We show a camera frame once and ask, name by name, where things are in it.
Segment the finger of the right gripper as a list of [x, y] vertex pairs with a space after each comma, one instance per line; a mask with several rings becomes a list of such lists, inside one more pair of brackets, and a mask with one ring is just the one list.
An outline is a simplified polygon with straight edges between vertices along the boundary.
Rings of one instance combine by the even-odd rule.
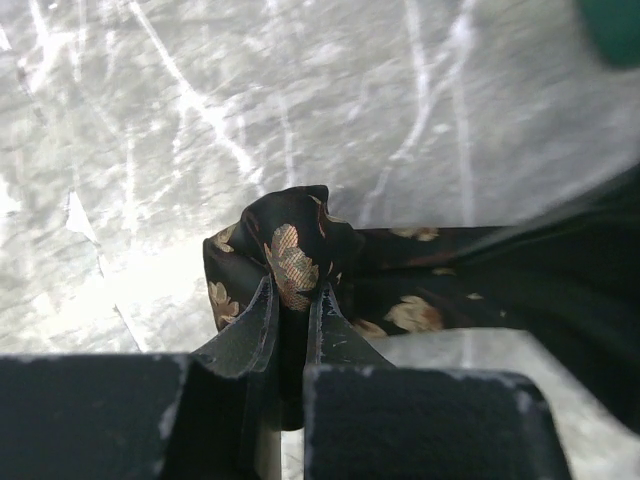
[[499, 229], [451, 263], [638, 432], [638, 166]]

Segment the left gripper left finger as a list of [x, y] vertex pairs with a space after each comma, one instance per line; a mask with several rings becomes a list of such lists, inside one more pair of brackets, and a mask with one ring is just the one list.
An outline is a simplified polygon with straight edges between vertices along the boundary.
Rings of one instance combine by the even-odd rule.
[[1, 359], [5, 479], [276, 479], [278, 301], [191, 354]]

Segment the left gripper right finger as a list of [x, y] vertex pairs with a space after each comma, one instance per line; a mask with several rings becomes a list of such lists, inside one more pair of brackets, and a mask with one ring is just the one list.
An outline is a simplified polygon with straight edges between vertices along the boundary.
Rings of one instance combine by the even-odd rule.
[[393, 366], [344, 318], [330, 284], [309, 318], [308, 479], [553, 479], [571, 472], [550, 407], [513, 372]]

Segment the dark floral patterned tie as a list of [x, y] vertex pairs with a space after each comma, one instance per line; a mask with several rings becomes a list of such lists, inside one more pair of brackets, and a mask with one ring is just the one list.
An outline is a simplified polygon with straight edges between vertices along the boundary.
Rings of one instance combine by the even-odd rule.
[[324, 185], [270, 193], [203, 242], [209, 300], [223, 330], [249, 306], [261, 279], [276, 284], [281, 315], [307, 321], [330, 284], [342, 314], [367, 338], [461, 328], [505, 328], [507, 314], [462, 284], [459, 249], [490, 228], [355, 229], [330, 215]]

